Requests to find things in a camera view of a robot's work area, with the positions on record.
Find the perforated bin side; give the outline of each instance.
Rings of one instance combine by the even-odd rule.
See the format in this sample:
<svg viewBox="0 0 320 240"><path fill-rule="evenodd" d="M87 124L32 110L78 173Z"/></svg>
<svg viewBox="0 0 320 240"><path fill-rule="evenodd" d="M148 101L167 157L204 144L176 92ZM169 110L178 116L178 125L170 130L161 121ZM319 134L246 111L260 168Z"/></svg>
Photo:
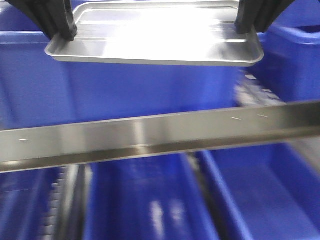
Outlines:
<svg viewBox="0 0 320 240"><path fill-rule="evenodd" d="M56 168L0 174L0 239L37 239L57 176Z"/></svg>

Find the blue crate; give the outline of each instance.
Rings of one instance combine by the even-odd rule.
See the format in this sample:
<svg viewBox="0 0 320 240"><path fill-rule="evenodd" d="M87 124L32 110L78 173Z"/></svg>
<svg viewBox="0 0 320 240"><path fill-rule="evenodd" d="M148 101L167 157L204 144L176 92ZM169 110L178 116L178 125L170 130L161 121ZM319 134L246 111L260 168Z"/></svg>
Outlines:
<svg viewBox="0 0 320 240"><path fill-rule="evenodd" d="M320 240L320 176L286 144L197 154L232 240Z"/></svg>
<svg viewBox="0 0 320 240"><path fill-rule="evenodd" d="M218 240L186 155L93 164L84 240Z"/></svg>
<svg viewBox="0 0 320 240"><path fill-rule="evenodd" d="M57 177L57 168L0 174L0 239L37 239Z"/></svg>
<svg viewBox="0 0 320 240"><path fill-rule="evenodd" d="M319 0L295 0L277 19L283 27L304 27L320 25Z"/></svg>
<svg viewBox="0 0 320 240"><path fill-rule="evenodd" d="M11 18L21 17L18 10L7 8ZM237 67L59 62L44 53L47 38L34 31L28 19L25 22L0 28L3 129L234 105Z"/></svg>
<svg viewBox="0 0 320 240"><path fill-rule="evenodd" d="M274 24L263 48L264 59L248 70L263 85L285 102L320 99L320 25Z"/></svg>
<svg viewBox="0 0 320 240"><path fill-rule="evenodd" d="M237 67L67 63L80 121L232 107Z"/></svg>

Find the stainless steel rail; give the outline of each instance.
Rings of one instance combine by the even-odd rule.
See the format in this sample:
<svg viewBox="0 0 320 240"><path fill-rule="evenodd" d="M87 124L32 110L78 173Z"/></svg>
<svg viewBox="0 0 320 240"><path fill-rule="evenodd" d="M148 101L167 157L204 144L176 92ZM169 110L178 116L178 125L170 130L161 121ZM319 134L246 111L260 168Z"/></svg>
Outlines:
<svg viewBox="0 0 320 240"><path fill-rule="evenodd" d="M0 131L0 172L320 136L320 102Z"/></svg>

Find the aluminum tray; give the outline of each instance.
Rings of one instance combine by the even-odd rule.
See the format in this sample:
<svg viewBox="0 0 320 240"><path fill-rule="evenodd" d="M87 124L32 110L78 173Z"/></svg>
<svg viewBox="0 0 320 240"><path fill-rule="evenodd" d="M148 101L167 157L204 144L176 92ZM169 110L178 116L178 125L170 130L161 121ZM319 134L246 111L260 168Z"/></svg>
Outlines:
<svg viewBox="0 0 320 240"><path fill-rule="evenodd" d="M45 52L58 61L252 66L263 58L254 29L237 34L239 1L90 2L74 10L73 42L56 35Z"/></svg>

